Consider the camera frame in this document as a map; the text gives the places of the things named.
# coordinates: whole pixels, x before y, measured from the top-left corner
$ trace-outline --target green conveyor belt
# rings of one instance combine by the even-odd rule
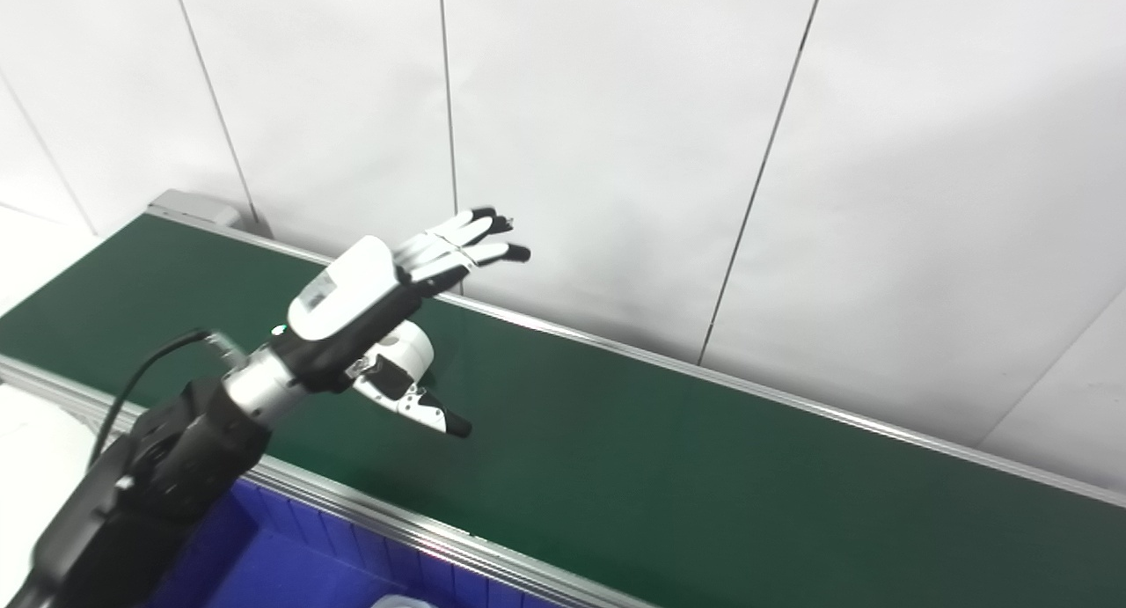
[[[116,393],[187,328],[254,347],[318,270],[144,215],[0,316],[0,352]],[[471,439],[325,395],[270,454],[669,608],[1126,606],[1121,508],[453,304],[415,322]],[[177,352],[135,400],[217,372]]]

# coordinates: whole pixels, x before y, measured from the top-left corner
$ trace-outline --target black fingertip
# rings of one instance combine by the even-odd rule
[[[502,258],[504,260],[515,260],[518,263],[526,263],[528,260],[531,260],[531,250],[525,248],[524,244],[510,244]]]
[[[454,412],[446,411],[446,432],[453,435],[457,438],[465,439],[473,432],[473,424],[454,414]]]
[[[484,218],[484,216],[495,216],[497,208],[492,206],[474,207],[473,220]]]
[[[512,220],[508,216],[493,216],[493,224],[489,229],[489,234],[504,234],[512,231]]]
[[[447,288],[455,286],[455,284],[461,283],[467,275],[470,275],[468,268],[458,266],[457,268],[452,268],[449,271],[443,271],[438,276],[431,276],[431,278],[426,280],[418,280],[419,294],[423,298],[432,298],[446,292]]]

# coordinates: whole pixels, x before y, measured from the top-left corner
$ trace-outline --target label on robotic hand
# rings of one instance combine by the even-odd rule
[[[305,311],[311,312],[334,290],[337,290],[337,284],[329,275],[329,270],[324,270],[312,283],[306,284],[305,288],[302,288],[297,302],[304,304]]]
[[[397,286],[390,248],[374,235],[366,235],[293,299],[289,328],[310,342],[329,338]]]

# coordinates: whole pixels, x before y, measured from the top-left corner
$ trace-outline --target white plastic object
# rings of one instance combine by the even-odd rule
[[[357,240],[289,303],[289,328],[322,340],[351,323],[397,286],[391,248],[374,235]]]
[[[367,358],[374,363],[375,356],[385,356],[411,379],[419,381],[434,363],[434,345],[418,324],[403,320],[386,338],[369,348]]]
[[[372,608],[438,608],[434,603],[427,603],[420,599],[411,599],[402,594],[390,594],[376,601]]]

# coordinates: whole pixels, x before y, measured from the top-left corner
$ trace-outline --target black cable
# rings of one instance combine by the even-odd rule
[[[114,396],[114,403],[110,404],[105,419],[101,419],[101,428],[98,429],[98,436],[93,441],[93,451],[90,453],[90,464],[87,466],[88,468],[93,466],[93,463],[98,461],[99,456],[101,456],[101,447],[105,447],[106,439],[109,438],[109,431],[114,428],[114,421],[117,419],[117,412],[122,411],[125,400],[128,399],[129,393],[132,393],[133,388],[136,387],[137,381],[141,381],[141,376],[149,370],[149,367],[157,364],[158,359],[161,359],[169,352],[177,350],[177,348],[184,348],[187,347],[187,345],[200,342],[202,340],[206,340],[211,334],[211,331],[194,328],[191,331],[185,332],[184,336],[173,339],[163,347],[157,348],[152,355],[145,358],[144,364],[141,364],[141,367],[137,368],[136,373],[134,373],[133,376],[129,376],[129,381],[125,384],[124,391],[122,391],[117,396]]]

